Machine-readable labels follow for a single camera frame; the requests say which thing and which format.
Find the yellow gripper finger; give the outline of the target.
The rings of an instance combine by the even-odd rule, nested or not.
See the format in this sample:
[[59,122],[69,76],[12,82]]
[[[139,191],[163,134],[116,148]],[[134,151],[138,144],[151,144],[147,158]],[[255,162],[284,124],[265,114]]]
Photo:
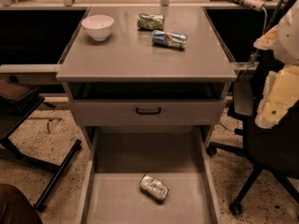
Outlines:
[[286,64],[278,72],[270,71],[263,87],[255,124],[271,129],[299,100],[299,66]]

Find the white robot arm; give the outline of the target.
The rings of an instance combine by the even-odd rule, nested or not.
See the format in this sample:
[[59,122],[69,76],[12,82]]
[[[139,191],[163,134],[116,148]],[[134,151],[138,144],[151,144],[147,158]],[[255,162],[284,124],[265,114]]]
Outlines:
[[276,60],[284,63],[278,72],[270,71],[263,87],[255,124],[271,129],[299,100],[299,0],[280,19],[278,25],[258,38],[253,46],[272,50]]

